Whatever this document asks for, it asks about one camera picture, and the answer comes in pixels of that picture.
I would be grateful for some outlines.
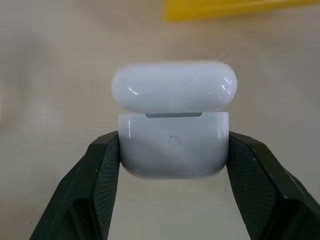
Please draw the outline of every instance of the yellow object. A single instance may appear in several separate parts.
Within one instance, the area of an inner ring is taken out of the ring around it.
[[[319,4],[320,0],[165,0],[169,21],[207,19],[260,13],[273,9]]]

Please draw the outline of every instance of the white earbud case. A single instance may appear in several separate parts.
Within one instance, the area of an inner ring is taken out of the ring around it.
[[[121,68],[115,100],[122,165],[143,178],[198,178],[226,164],[237,79],[226,64],[170,62]]]

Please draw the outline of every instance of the charging case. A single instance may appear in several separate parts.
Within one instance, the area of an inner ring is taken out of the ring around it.
[[[237,79],[226,64],[170,62],[121,68],[115,100],[124,168],[141,178],[201,178],[218,173],[229,151],[229,114]]]

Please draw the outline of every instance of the background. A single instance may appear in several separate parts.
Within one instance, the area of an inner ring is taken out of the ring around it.
[[[124,111],[124,65],[220,60],[230,130],[271,149],[320,202],[320,8],[165,24],[162,0],[0,2],[0,238],[29,239],[61,178]],[[109,240],[249,240],[226,171],[141,180],[121,169]]]

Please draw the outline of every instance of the beige surface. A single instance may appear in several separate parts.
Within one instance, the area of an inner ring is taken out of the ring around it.
[[[117,129],[121,66],[218,59],[238,92],[232,131],[266,143],[320,201],[320,8],[161,23],[161,0],[0,2],[0,239],[28,239],[58,182]],[[248,240],[225,171],[141,180],[121,171],[110,240]]]

